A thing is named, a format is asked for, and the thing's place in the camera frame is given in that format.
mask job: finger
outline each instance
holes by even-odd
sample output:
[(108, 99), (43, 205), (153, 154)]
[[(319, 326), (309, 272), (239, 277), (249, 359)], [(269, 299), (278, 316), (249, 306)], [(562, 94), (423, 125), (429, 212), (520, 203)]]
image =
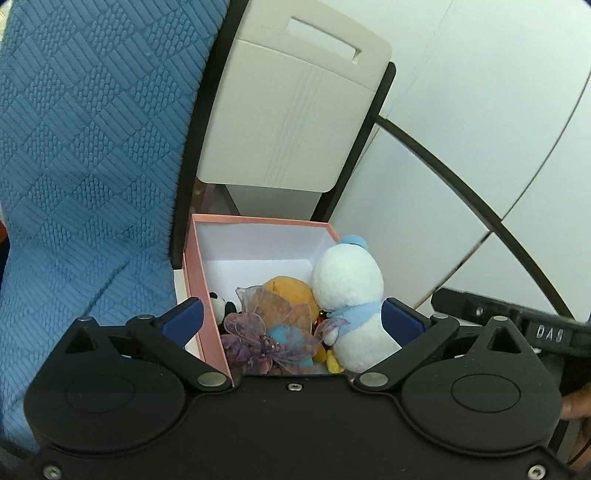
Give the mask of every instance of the finger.
[(591, 417), (591, 388), (587, 387), (567, 395), (562, 400), (561, 419), (573, 420), (583, 417)]

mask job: quilted blue cover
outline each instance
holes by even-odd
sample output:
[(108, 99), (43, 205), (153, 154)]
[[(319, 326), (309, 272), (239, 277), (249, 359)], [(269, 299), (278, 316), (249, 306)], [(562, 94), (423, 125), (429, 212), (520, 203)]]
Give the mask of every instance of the quilted blue cover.
[(181, 155), (226, 0), (15, 0), (0, 53), (0, 434), (71, 322), (176, 304)]

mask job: handle cutout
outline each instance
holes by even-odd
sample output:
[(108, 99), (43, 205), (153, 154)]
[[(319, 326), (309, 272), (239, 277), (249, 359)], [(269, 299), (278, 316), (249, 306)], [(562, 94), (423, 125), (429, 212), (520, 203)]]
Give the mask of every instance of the handle cutout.
[(292, 17), (290, 19), (287, 24), (287, 32), (352, 63), (357, 63), (361, 54), (360, 49), (298, 18)]

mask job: black cable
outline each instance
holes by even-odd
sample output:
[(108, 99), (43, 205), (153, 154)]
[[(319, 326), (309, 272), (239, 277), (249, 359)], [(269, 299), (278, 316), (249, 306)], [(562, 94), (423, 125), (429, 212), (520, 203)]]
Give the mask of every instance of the black cable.
[(587, 440), (587, 443), (585, 443), (585, 446), (583, 448), (581, 448), (579, 450), (579, 452), (569, 460), (568, 465), (570, 466), (573, 463), (575, 463), (577, 460), (579, 460), (581, 458), (581, 455), (584, 454), (589, 449), (589, 447), (591, 447), (591, 438), (589, 440)]

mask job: pink box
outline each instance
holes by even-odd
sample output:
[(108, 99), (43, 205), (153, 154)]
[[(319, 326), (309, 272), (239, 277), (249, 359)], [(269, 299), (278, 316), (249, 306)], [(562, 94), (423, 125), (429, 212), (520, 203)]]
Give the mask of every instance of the pink box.
[(229, 375), (209, 292), (233, 301), (237, 287), (261, 285), (277, 275), (310, 282), (320, 255), (338, 236), (328, 223), (225, 215), (193, 215), (184, 253), (187, 292), (202, 300), (199, 356)]

